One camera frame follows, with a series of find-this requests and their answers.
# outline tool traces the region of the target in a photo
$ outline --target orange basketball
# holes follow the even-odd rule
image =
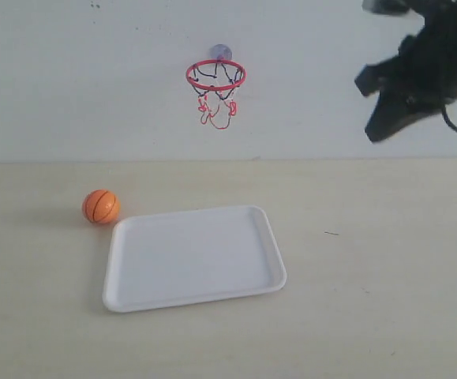
[[[107,189],[91,192],[83,202],[83,214],[91,223],[110,223],[118,218],[119,200]]]

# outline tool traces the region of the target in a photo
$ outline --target basketball hoop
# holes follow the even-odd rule
[[[245,81],[244,67],[219,56],[191,65],[186,70],[186,80],[198,94],[200,122],[203,125],[210,122],[216,129],[227,129],[231,118],[237,114],[234,96]],[[223,112],[226,121],[218,126],[215,118],[221,117]]]

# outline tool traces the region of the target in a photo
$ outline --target beige tabletop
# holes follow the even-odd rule
[[[102,303],[121,217],[258,205],[288,281],[148,312]],[[0,165],[0,379],[457,379],[457,159]]]

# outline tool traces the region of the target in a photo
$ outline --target ball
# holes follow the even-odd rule
[[[91,192],[83,202],[83,215],[91,223],[111,223],[119,215],[119,199],[107,189]]]

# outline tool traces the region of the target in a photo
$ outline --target plastic tray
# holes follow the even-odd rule
[[[151,310],[261,295],[286,280],[261,208],[138,216],[114,227],[103,302],[114,312]]]

